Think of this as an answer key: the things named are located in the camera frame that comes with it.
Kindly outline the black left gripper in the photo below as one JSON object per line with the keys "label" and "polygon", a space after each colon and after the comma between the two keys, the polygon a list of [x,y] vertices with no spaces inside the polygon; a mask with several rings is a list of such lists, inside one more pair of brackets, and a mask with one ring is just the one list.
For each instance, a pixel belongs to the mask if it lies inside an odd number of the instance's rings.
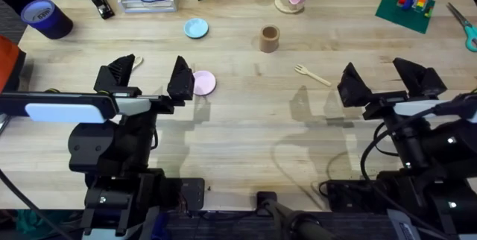
{"label": "black left gripper", "polygon": [[[126,90],[135,59],[134,54],[129,54],[101,66],[93,89]],[[192,70],[178,56],[168,83],[168,95],[155,98],[150,110],[123,117],[118,124],[108,120],[103,124],[80,123],[74,128],[68,141],[69,169],[95,176],[133,176],[147,172],[157,116],[172,114],[176,106],[182,107],[185,101],[192,100],[194,87]]]}

